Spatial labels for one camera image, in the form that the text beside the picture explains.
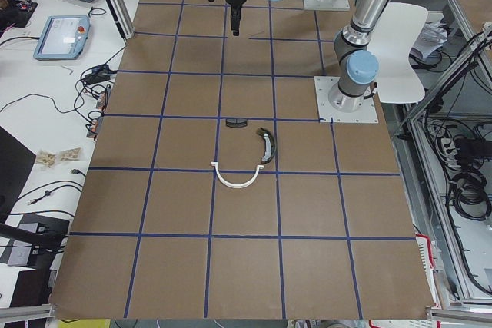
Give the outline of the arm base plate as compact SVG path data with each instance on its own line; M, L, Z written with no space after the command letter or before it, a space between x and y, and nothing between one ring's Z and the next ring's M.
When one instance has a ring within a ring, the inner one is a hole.
M318 120L321 123L377 124L378 117L370 88L356 98L343 95L339 77L315 76Z

